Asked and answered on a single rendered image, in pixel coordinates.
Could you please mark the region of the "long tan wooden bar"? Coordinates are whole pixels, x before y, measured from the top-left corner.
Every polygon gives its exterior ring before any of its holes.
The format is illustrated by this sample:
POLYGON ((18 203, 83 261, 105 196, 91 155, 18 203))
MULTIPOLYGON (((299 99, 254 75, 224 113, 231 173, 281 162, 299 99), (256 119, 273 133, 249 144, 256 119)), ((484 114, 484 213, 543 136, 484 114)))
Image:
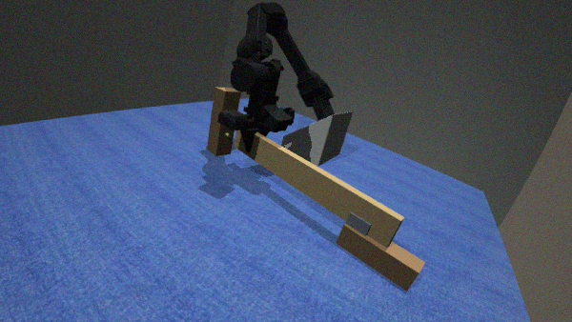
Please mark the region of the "long tan wooden bar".
POLYGON ((345 222, 350 212, 359 216, 371 224, 370 238, 385 248, 391 244, 402 215, 258 132, 250 152, 243 141, 241 131, 236 131, 234 147, 345 222))

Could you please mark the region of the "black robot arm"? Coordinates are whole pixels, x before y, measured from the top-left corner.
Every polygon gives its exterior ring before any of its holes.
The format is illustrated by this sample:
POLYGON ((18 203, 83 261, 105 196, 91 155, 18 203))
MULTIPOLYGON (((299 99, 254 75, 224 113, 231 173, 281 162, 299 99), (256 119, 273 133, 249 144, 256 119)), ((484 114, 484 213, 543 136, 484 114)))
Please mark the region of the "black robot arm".
MULTIPOLYGON (((329 117, 334 110, 329 101, 333 97, 326 82, 311 70, 288 31, 286 12, 277 3, 255 4, 248 10, 246 35, 239 42, 237 58, 233 62, 231 83, 237 91, 276 91, 280 71, 284 70, 280 60, 261 62, 273 54, 273 44, 266 33, 277 40, 283 53, 298 76, 297 88, 307 107, 313 107, 318 121, 329 117)), ((276 101, 259 103, 254 122, 261 121, 272 132, 286 131, 294 123, 295 110, 278 108, 276 101)))

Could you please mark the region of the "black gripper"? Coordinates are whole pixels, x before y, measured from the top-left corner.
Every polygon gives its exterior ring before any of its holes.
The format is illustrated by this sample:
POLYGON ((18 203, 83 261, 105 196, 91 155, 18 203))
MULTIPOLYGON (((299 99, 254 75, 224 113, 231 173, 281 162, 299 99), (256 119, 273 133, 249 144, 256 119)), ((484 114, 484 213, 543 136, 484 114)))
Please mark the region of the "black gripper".
POLYGON ((225 126, 230 131, 241 131, 243 136, 243 143, 246 152, 250 152, 255 133, 258 132, 266 137, 270 132, 269 128, 261 121, 254 122, 255 112, 259 103, 266 100, 266 104, 272 104, 272 101, 278 101, 276 91, 246 91, 250 95, 248 107, 244 107, 247 114, 239 111, 222 111, 217 118, 217 122, 225 126))

